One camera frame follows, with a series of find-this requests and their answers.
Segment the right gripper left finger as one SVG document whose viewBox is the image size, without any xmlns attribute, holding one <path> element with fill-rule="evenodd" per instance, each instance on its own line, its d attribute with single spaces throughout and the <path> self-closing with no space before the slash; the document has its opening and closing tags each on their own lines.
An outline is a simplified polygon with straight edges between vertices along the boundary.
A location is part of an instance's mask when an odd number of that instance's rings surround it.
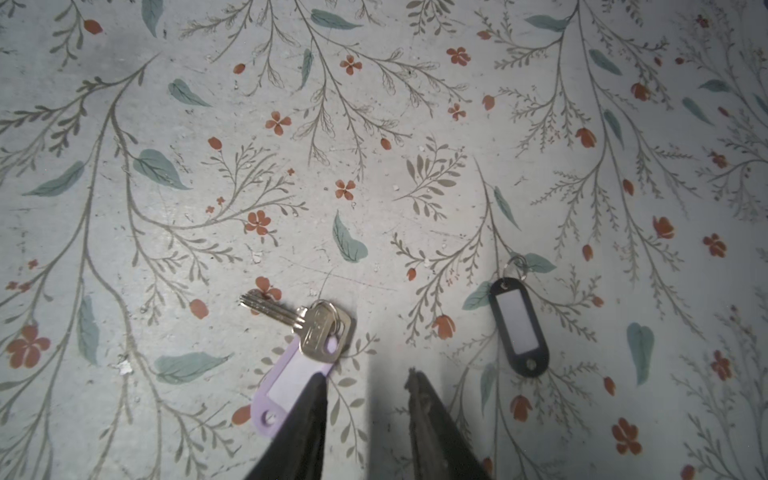
<svg viewBox="0 0 768 480">
<path fill-rule="evenodd" d="M 327 425 L 327 380 L 315 373 L 247 480 L 322 477 Z"/>
</svg>

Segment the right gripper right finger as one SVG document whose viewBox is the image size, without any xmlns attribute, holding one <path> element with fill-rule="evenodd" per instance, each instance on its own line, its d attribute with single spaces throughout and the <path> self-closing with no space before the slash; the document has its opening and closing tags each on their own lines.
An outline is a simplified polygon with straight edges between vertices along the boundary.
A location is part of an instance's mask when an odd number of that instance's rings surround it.
<svg viewBox="0 0 768 480">
<path fill-rule="evenodd" d="M 415 478 L 488 480 L 426 375 L 410 368 L 405 388 Z"/>
</svg>

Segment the brass key purple tag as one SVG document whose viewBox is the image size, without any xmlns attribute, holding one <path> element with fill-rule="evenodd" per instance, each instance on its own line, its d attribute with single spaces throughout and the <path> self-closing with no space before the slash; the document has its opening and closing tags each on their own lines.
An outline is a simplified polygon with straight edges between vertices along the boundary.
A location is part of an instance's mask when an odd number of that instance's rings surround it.
<svg viewBox="0 0 768 480">
<path fill-rule="evenodd" d="M 284 353 L 257 388 L 250 407 L 256 431 L 273 438 L 309 380 L 316 374 L 325 379 L 338 362 L 352 337 L 355 320 L 341 307 L 323 299 L 296 310 L 255 292 L 241 295 L 239 302 L 290 327 L 293 333 Z"/>
</svg>

